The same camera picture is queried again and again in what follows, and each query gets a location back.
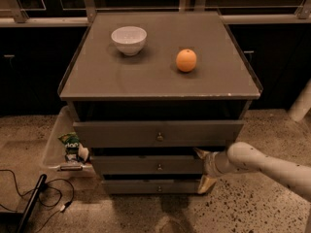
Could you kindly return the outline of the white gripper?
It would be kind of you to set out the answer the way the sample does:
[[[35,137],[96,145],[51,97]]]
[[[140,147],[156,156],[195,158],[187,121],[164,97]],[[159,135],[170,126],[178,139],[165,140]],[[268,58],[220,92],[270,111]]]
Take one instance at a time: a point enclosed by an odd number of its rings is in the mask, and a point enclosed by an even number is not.
[[[215,183],[216,179],[222,175],[216,166],[216,152],[208,152],[199,148],[193,149],[200,159],[204,159],[204,174],[201,177],[197,193],[203,194],[208,191]]]

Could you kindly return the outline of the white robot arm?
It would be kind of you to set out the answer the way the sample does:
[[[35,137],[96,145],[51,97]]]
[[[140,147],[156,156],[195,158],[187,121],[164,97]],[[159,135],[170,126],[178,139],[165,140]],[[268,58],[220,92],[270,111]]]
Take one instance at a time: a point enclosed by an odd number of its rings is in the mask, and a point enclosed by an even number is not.
[[[200,233],[310,233],[311,169],[237,142],[195,150],[203,161],[198,192],[220,182],[222,195]]]

